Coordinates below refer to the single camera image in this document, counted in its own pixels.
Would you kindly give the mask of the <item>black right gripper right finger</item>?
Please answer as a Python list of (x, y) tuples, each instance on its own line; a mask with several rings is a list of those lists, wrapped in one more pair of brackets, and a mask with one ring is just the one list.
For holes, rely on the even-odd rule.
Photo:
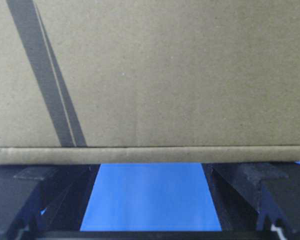
[(223, 231), (300, 234), (300, 164), (202, 164)]

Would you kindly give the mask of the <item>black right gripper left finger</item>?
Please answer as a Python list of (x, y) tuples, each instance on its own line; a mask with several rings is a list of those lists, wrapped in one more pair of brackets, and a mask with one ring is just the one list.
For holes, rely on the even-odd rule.
[(23, 232), (79, 231), (97, 165), (1, 165), (0, 240)]

